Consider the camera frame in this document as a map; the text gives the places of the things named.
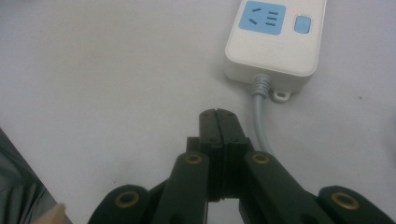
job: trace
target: dark object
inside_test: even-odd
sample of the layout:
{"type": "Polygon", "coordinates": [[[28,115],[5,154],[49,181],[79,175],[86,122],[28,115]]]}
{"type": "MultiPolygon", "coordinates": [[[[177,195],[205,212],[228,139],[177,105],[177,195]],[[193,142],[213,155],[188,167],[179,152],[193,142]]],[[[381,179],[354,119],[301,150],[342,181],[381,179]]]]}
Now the dark object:
{"type": "Polygon", "coordinates": [[[246,224],[390,224],[358,193],[341,187],[306,192],[272,155],[254,151],[235,114],[218,109],[200,115],[200,137],[189,137],[169,179],[149,192],[136,186],[111,191],[90,224],[202,224],[207,203],[240,199],[246,224]],[[138,194],[126,198],[125,192],[138,194]]]}
{"type": "Polygon", "coordinates": [[[44,184],[0,128],[0,223],[29,224],[55,205],[44,184]]]}

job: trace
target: screw hole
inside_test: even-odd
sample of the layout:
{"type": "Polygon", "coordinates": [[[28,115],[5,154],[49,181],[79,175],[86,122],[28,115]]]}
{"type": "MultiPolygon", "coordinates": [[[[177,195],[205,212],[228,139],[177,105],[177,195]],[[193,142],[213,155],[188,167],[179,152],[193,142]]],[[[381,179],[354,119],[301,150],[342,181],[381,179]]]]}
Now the screw hole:
{"type": "Polygon", "coordinates": [[[116,206],[120,208],[132,207],[139,202],[139,194],[136,191],[125,191],[116,198],[116,206]]]}
{"type": "Polygon", "coordinates": [[[188,155],[186,156],[186,162],[189,164],[197,164],[202,161],[202,158],[198,155],[188,155]]]}
{"type": "Polygon", "coordinates": [[[308,214],[302,214],[300,217],[300,220],[304,224],[318,224],[318,221],[314,217],[312,217],[311,215],[308,215],[308,214]]]}
{"type": "Polygon", "coordinates": [[[169,224],[185,224],[186,218],[182,214],[174,214],[169,218],[169,224]]]}
{"type": "Polygon", "coordinates": [[[265,164],[267,162],[270,161],[270,159],[268,158],[267,155],[265,154],[261,154],[261,153],[257,153],[253,156],[253,160],[259,164],[265,164]]]}
{"type": "Polygon", "coordinates": [[[345,209],[356,210],[360,207],[355,198],[343,192],[335,192],[332,194],[332,200],[345,209]]]}
{"type": "Polygon", "coordinates": [[[286,97],[286,94],[283,93],[283,92],[278,92],[276,95],[279,96],[279,97],[282,97],[282,98],[286,97]]]}

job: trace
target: cable strain relief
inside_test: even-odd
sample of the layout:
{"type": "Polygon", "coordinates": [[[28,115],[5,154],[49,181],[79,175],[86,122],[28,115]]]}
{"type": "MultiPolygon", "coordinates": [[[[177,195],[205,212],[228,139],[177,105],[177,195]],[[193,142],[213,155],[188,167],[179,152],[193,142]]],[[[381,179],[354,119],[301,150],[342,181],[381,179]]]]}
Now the cable strain relief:
{"type": "Polygon", "coordinates": [[[268,76],[258,75],[254,77],[253,95],[261,95],[264,99],[268,96],[271,86],[271,79],[268,76]]]}

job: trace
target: black fabric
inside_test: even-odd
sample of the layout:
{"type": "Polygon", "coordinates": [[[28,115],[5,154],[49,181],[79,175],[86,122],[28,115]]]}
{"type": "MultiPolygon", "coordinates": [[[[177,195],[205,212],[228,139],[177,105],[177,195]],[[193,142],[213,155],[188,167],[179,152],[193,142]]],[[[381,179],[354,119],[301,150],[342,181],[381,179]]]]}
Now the black fabric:
{"type": "Polygon", "coordinates": [[[56,202],[0,129],[0,224],[30,224],[56,202]]]}

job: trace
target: electrical outlet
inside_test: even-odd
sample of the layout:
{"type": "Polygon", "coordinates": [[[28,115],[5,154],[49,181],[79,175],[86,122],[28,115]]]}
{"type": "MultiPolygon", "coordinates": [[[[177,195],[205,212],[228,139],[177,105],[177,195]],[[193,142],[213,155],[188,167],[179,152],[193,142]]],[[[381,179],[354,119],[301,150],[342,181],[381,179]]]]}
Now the electrical outlet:
{"type": "Polygon", "coordinates": [[[274,99],[287,101],[317,69],[325,7],[326,0],[241,0],[225,75],[247,84],[266,75],[274,99]]]}
{"type": "Polygon", "coordinates": [[[268,35],[280,35],[285,12],[286,7],[281,5],[247,1],[239,27],[268,35]]]}

